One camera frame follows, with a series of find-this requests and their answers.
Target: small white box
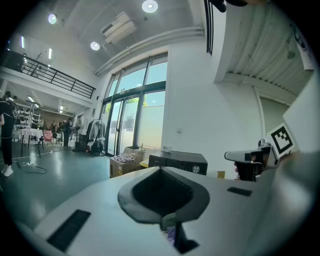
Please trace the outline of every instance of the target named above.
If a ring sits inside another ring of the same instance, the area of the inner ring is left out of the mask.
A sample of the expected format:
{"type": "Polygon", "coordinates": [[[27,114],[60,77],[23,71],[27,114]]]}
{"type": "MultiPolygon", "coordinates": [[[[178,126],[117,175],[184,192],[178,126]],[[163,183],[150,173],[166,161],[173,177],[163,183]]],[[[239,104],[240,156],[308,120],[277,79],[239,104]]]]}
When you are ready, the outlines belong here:
{"type": "Polygon", "coordinates": [[[166,146],[166,145],[164,145],[164,146],[162,147],[162,150],[163,150],[164,152],[171,153],[171,151],[172,151],[172,146],[166,146]]]}

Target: black slot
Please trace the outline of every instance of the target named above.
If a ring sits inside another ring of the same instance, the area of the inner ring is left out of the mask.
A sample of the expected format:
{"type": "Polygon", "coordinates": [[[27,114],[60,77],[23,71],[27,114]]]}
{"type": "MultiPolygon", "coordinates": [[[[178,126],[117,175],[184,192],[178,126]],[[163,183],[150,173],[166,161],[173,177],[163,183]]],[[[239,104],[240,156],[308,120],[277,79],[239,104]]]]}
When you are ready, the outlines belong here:
{"type": "Polygon", "coordinates": [[[246,189],[238,188],[238,187],[230,187],[230,188],[228,188],[227,191],[232,192],[232,193],[236,193],[236,194],[239,194],[242,196],[246,196],[246,197],[250,197],[252,194],[251,190],[246,190],[246,189]]]}
{"type": "Polygon", "coordinates": [[[162,217],[175,213],[193,198],[193,190],[176,177],[157,171],[132,190],[135,199],[162,217]]]}
{"type": "Polygon", "coordinates": [[[47,240],[58,250],[65,252],[76,238],[80,229],[91,215],[90,212],[76,210],[47,240]]]}

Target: cardboard box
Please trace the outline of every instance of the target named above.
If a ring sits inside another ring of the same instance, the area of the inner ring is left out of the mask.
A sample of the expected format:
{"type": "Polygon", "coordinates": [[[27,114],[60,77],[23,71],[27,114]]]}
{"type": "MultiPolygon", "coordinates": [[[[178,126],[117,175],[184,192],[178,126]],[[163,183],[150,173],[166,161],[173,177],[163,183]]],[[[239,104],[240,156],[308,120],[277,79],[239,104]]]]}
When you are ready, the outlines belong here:
{"type": "Polygon", "coordinates": [[[119,162],[114,157],[110,157],[110,178],[118,177],[124,174],[128,174],[137,170],[140,170],[140,162],[143,160],[143,154],[141,150],[132,149],[126,147],[123,154],[133,154],[135,161],[132,162],[119,162]]]}

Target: black microwave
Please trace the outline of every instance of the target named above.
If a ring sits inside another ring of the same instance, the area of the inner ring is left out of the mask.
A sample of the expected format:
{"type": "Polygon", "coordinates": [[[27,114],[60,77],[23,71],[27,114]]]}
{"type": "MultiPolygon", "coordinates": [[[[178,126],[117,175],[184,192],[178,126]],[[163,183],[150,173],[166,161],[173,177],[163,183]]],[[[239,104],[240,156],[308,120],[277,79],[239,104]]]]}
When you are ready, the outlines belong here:
{"type": "Polygon", "coordinates": [[[196,174],[207,174],[208,162],[202,154],[159,151],[149,156],[149,167],[175,167],[196,174]]]}

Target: gray floor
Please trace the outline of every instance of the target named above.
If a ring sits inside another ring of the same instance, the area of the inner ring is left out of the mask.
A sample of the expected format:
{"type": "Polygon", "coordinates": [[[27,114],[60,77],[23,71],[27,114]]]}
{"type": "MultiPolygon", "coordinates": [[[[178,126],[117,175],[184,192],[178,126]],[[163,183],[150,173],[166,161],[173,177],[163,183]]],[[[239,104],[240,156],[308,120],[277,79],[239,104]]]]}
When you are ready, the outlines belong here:
{"type": "MultiPolygon", "coordinates": [[[[21,143],[13,143],[12,158],[16,154],[21,157],[21,143]]],[[[20,221],[34,229],[36,225],[58,205],[79,193],[91,184],[109,179],[109,158],[95,156],[85,152],[63,150],[60,146],[45,145],[40,147],[41,158],[37,145],[23,145],[23,156],[31,156],[13,161],[34,162],[38,167],[47,169],[46,174],[26,172],[40,172],[45,170],[33,166],[18,168],[12,164],[13,174],[7,178],[0,178],[3,190],[3,200],[7,210],[14,220],[20,221]]],[[[0,170],[2,170],[3,156],[0,152],[0,170]]]]}

